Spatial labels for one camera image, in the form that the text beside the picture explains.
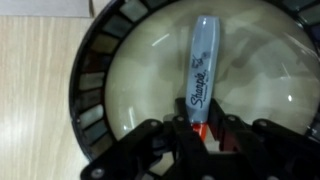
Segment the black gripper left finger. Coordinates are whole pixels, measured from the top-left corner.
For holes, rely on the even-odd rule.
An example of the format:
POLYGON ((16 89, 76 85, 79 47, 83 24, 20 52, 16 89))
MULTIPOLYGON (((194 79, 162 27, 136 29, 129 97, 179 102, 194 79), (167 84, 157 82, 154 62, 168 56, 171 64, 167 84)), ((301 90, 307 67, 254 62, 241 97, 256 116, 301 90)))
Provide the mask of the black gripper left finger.
POLYGON ((156 180, 200 180, 207 174, 210 154, 189 123, 184 98, 175 100, 178 114, 169 121, 147 119, 113 143, 80 173, 81 180, 143 180, 171 153, 173 164, 156 180))

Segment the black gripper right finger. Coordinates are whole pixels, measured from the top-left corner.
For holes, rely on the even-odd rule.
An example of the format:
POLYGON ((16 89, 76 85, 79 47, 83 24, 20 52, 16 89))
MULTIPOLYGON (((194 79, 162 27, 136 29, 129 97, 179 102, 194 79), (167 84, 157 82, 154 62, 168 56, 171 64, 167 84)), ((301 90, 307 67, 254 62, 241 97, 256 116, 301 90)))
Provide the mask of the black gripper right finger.
POLYGON ((215 99, 208 125, 219 150, 242 155, 260 180, 320 180, 320 146, 309 137, 265 118, 248 124, 215 99))

